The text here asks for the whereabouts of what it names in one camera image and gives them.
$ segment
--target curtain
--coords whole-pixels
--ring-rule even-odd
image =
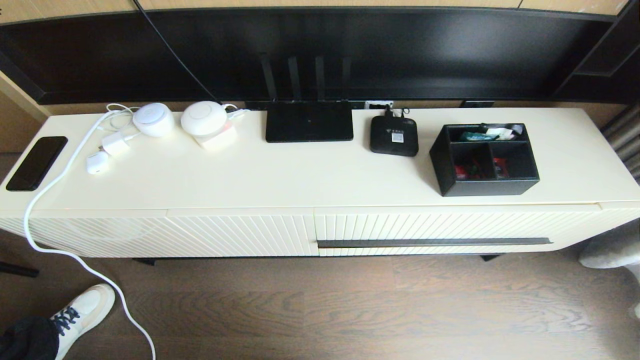
[[[602,134],[640,184],[640,101],[608,123]]]

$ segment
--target black organizer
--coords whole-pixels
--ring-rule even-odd
[[[509,124],[445,125],[429,155],[442,196],[520,195],[540,181],[529,135],[524,124],[514,140],[460,141],[465,131],[482,132],[486,127]],[[508,176],[499,176],[494,158],[506,160]],[[475,165],[476,178],[458,179],[455,165]]]

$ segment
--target smartphone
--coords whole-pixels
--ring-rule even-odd
[[[32,192],[47,175],[67,144],[64,136],[39,138],[6,185],[10,192]]]

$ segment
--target wooden wall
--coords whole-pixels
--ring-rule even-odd
[[[0,92],[0,152],[22,152],[41,124]]]
[[[249,6],[473,6],[523,8],[617,15],[627,0],[140,0],[145,9]],[[82,15],[132,12],[131,0],[13,0],[1,6],[0,23]]]

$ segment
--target foot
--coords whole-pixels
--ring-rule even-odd
[[[58,328],[60,341],[56,360],[62,360],[80,336],[103,321],[115,299],[113,288],[107,284],[99,284],[87,289],[51,317]]]

